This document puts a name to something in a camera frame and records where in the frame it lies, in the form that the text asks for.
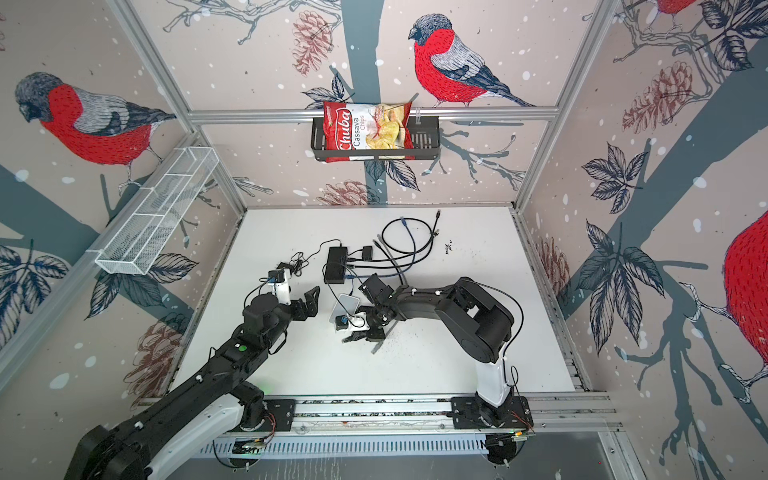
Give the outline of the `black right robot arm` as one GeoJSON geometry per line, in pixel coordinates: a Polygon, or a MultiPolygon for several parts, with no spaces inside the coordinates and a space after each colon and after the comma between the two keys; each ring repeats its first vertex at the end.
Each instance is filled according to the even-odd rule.
{"type": "Polygon", "coordinates": [[[393,288],[376,274],[363,281],[359,290],[369,301],[336,322],[350,327],[345,343],[386,339],[385,328],[413,319],[440,321],[461,349],[476,362],[477,388],[474,403],[485,423],[500,420],[502,406],[515,390],[506,365],[506,351],[521,333],[524,316],[514,316],[492,294],[493,288],[463,276],[455,283],[436,288],[403,284],[393,288]]]}

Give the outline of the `black network switch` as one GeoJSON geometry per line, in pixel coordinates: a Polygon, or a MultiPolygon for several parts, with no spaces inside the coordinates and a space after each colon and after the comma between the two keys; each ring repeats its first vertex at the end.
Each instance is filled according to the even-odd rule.
{"type": "Polygon", "coordinates": [[[341,285],[346,281],[348,248],[345,246],[330,247],[328,249],[325,269],[323,273],[324,283],[327,285],[341,285]]]}

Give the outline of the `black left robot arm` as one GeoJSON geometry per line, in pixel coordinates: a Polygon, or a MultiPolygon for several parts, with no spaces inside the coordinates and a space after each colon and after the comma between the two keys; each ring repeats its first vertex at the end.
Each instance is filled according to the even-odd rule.
{"type": "Polygon", "coordinates": [[[318,313],[320,289],[285,303],[271,293],[251,300],[243,321],[207,362],[152,406],[112,429],[98,425],[78,442],[68,479],[166,479],[216,438],[239,428],[273,437],[290,428],[293,404],[276,413],[253,373],[278,352],[294,321],[318,313]]]}

